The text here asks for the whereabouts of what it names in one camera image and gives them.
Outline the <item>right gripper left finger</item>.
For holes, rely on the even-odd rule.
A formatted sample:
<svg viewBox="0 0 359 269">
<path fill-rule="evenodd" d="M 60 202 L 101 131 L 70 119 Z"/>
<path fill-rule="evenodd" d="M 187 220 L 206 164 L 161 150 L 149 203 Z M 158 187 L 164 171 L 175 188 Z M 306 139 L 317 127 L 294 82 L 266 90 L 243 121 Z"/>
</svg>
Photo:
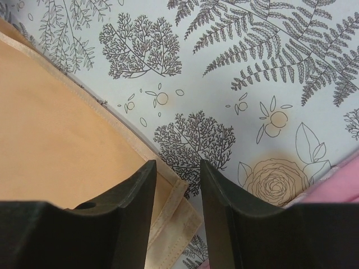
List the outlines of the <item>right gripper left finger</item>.
<svg viewBox="0 0 359 269">
<path fill-rule="evenodd" d="M 74 209 L 1 202 L 2 268 L 144 268 L 157 164 Z"/>
</svg>

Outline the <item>orange satin napkin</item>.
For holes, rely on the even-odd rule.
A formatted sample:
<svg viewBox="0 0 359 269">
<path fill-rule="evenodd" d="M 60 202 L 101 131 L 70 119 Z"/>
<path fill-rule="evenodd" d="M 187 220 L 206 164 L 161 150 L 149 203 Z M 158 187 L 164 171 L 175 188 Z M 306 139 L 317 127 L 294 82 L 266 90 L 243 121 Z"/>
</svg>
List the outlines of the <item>orange satin napkin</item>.
<svg viewBox="0 0 359 269">
<path fill-rule="evenodd" d="M 187 184 L 1 21 L 1 199 L 73 208 L 157 162 L 146 268 L 171 268 L 201 225 Z"/>
</svg>

